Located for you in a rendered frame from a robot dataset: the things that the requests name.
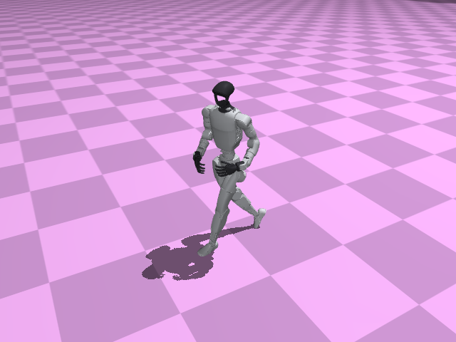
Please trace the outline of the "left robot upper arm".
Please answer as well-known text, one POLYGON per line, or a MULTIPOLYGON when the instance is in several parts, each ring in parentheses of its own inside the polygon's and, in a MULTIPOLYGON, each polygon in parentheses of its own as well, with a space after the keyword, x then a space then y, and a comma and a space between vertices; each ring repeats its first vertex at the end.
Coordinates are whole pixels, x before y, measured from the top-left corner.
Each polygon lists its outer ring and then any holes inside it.
POLYGON ((258 139, 256 131, 252 125, 252 119, 246 114, 238 113, 235 117, 235 120, 236 120, 238 127, 243 129, 244 133, 249 138, 247 140, 247 146, 249 148, 253 148, 254 141, 259 140, 259 139, 258 139))

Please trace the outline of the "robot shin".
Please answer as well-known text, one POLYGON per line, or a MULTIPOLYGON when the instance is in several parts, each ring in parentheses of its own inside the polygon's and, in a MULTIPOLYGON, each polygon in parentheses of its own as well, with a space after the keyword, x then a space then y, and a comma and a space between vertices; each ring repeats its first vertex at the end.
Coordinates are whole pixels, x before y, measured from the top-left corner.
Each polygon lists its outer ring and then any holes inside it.
POLYGON ((255 218, 258 217, 259 213, 252 207, 252 204, 249 199, 242 193, 242 196, 238 200, 231 199, 235 204, 241 207, 243 210, 252 214, 255 218))
POLYGON ((213 220, 212 220, 212 225, 211 225, 211 234, 210 234, 210 238, 209 238, 209 244, 211 243, 212 244, 211 246, 215 245, 215 243, 217 241, 217 237, 219 236, 219 233, 225 226, 225 224, 227 222, 227 216, 229 214, 229 211, 230 211, 229 208, 227 208, 226 211, 224 212, 224 214, 221 216, 218 211, 216 211, 216 213, 214 214, 213 220))

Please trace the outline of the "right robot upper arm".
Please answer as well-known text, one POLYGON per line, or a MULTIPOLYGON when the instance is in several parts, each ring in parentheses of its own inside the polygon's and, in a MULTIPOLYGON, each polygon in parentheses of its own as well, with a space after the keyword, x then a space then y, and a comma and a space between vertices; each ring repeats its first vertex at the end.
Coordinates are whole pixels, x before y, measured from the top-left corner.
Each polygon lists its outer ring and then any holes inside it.
POLYGON ((204 123, 204 128, 205 128, 202 138, 204 138, 206 140, 213 139, 212 128, 211 128, 210 119, 209 119, 209 112, 213 106, 214 105, 208 105, 202 109, 203 123, 204 123))

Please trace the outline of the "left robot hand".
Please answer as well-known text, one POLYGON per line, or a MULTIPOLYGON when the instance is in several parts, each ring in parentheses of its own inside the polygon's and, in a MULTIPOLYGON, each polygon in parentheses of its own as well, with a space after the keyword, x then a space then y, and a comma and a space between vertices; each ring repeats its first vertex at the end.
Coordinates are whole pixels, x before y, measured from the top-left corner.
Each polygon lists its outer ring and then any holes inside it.
POLYGON ((215 165, 216 167, 218 168, 225 168, 225 169, 216 169, 215 170, 217 171, 217 174, 220 176, 220 177, 224 177, 224 176, 227 176, 227 175, 231 175, 233 174, 235 171, 239 172, 241 171, 239 169, 239 165, 242 165, 244 164, 244 161, 240 161, 240 162, 236 162, 235 164, 233 163, 228 163, 228 162, 225 162, 225 161, 221 161, 221 163, 224 163, 224 164, 227 164, 225 166, 217 166, 215 165), (226 170, 226 171, 225 171, 226 170), (218 172, 219 171, 219 172, 218 172), (223 172, 224 171, 224 172, 223 172), (226 174, 225 174, 226 173, 226 174))

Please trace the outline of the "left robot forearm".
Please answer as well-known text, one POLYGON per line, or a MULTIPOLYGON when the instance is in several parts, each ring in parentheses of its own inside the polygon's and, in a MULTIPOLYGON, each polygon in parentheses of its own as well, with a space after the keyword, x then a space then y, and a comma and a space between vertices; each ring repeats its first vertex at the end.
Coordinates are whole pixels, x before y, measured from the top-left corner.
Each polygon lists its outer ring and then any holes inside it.
POLYGON ((259 141, 255 140, 253 148, 247 149, 246 154, 245 154, 244 158, 242 159, 242 161, 244 161, 244 164, 239 165, 240 170, 246 170, 246 168, 251 165, 254 156, 256 156, 256 154, 258 152, 259 144, 260 144, 259 141))

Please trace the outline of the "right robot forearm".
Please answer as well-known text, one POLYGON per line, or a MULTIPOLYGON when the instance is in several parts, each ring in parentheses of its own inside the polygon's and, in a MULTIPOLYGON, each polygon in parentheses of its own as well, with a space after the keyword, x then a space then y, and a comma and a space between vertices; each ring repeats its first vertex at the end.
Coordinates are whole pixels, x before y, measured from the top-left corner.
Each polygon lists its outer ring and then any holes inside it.
MULTIPOLYGON (((204 153, 205 153, 208 145, 209 145, 209 142, 206 139, 201 137, 200 142, 199 142, 199 146, 198 146, 198 148, 196 150, 196 151, 200 152, 201 157, 204 156, 204 153)), ((193 156, 195 155, 195 152, 193 152, 193 156)))

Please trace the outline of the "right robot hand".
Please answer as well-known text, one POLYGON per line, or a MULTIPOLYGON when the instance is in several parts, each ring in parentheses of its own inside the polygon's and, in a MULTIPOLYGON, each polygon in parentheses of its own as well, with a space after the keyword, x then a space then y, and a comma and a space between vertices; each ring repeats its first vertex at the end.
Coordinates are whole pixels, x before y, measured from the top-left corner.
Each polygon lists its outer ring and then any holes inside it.
POLYGON ((205 168, 201 167, 200 165, 205 165, 205 164, 200 163, 201 159, 202 159, 202 157, 200 155, 200 152, 196 151, 195 155, 193 156, 193 160, 195 162, 195 167, 197 168, 198 173, 204 174, 204 170, 201 170, 201 169, 205 169, 205 168))

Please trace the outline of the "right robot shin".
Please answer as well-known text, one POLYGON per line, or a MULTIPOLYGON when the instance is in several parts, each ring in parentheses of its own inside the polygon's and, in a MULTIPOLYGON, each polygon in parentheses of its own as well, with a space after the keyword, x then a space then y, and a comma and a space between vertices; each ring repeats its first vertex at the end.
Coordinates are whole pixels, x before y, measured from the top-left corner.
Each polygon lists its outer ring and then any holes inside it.
POLYGON ((243 210, 252 214, 255 218, 258 217, 259 213, 252 207, 252 204, 249 199, 242 193, 242 196, 238 200, 231 199, 235 204, 241 207, 243 210))

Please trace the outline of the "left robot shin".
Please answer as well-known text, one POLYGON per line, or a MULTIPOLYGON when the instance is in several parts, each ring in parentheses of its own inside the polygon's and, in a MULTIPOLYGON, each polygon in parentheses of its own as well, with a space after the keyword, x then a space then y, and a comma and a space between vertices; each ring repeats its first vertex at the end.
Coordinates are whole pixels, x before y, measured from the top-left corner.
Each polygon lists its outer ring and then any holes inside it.
POLYGON ((211 234, 210 234, 210 238, 209 238, 209 244, 211 243, 212 244, 211 246, 215 245, 215 243, 217 241, 217 237, 219 236, 219 233, 225 226, 225 224, 227 222, 227 216, 229 214, 229 211, 230 211, 229 208, 227 208, 226 211, 224 212, 224 214, 221 216, 218 211, 216 211, 216 213, 214 214, 213 220, 212 220, 212 225, 211 225, 211 234))

